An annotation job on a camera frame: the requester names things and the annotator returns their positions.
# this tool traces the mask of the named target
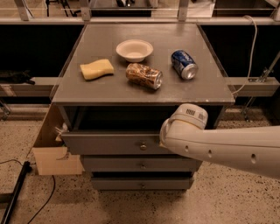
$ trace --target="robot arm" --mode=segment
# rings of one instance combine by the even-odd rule
[[[161,144],[175,154],[280,179],[280,126],[204,129],[207,112],[182,104],[160,130]]]

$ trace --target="can lid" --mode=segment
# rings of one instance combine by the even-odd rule
[[[162,82],[163,82],[163,73],[159,72],[159,74],[157,75],[157,78],[155,80],[155,83],[154,83],[154,89],[160,88]]]
[[[184,68],[184,70],[181,73],[183,80],[190,80],[192,79],[195,74],[198,72],[199,68],[195,64],[188,65]]]

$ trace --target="drawer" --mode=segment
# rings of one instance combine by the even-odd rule
[[[187,157],[170,156],[82,156],[86,172],[196,172],[201,162]]]
[[[62,138],[72,154],[146,155],[172,154],[159,146],[158,133],[135,132],[67,132]]]
[[[186,190],[192,186],[193,178],[188,172],[152,173],[145,176],[134,172],[113,175],[94,173],[92,183],[96,190]]]

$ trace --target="gray tabletop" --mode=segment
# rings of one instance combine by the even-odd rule
[[[126,78],[129,63],[117,55],[116,46],[127,39],[153,45],[153,54],[141,64],[163,72],[158,90],[132,84]],[[172,67],[171,55],[178,49],[188,52],[199,66],[192,80],[182,80]],[[115,73],[84,80],[80,64],[100,59],[109,59]],[[65,106],[228,105],[235,99],[196,24],[88,24],[52,101]]]

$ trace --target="cardboard box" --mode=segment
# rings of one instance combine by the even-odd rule
[[[56,141],[56,128],[60,128],[63,122],[59,109],[51,105],[32,148],[39,175],[75,175],[83,172],[80,155],[71,155],[62,142]]]

